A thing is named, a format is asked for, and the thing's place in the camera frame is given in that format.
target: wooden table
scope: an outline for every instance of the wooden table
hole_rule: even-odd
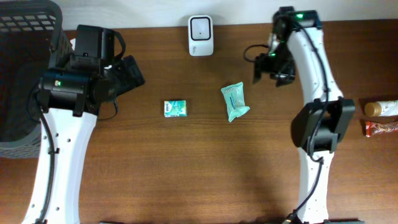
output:
[[[398,99],[398,21],[324,25],[345,97]],[[186,27],[119,30],[147,82],[119,97],[117,117],[99,121],[91,136],[82,223],[237,223],[278,220],[295,208],[300,161],[290,122],[303,106],[299,78],[276,88],[265,75],[253,85],[253,64],[242,58],[270,30],[270,24],[215,26],[214,54],[200,58],[189,56]],[[229,123],[220,89],[240,81],[251,109]],[[187,100],[188,117],[163,117],[163,101],[175,99]],[[105,105],[102,116],[111,110]],[[359,110],[332,162],[330,218],[394,223],[398,133],[366,138],[361,119]],[[0,159],[1,223],[22,221],[36,166],[37,159]]]

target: red package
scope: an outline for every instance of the red package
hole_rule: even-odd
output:
[[[379,124],[376,122],[365,121],[365,126],[366,126],[366,137],[370,137],[375,134],[398,131],[398,122]]]

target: white device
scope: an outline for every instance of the white device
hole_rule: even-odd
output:
[[[191,16],[188,20],[189,54],[209,56],[213,54],[213,20],[210,16]]]

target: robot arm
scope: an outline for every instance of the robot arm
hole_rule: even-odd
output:
[[[123,49],[117,56],[115,37]],[[80,223],[81,175],[99,108],[145,83],[134,58],[121,59],[124,49],[119,33],[78,26],[74,53],[67,54],[40,79],[36,96],[42,111],[42,143],[23,224]]]
[[[277,80],[277,86],[288,85],[295,80],[296,64],[305,105],[291,125],[301,161],[300,195],[285,223],[328,223],[330,164],[355,111],[354,102],[343,98],[331,74],[316,11],[282,7],[274,15],[273,25],[270,51],[254,61],[254,82],[266,72]]]

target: brown bottle cap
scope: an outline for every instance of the brown bottle cap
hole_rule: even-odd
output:
[[[381,105],[379,103],[366,103],[365,114],[368,116],[379,116],[381,114]]]

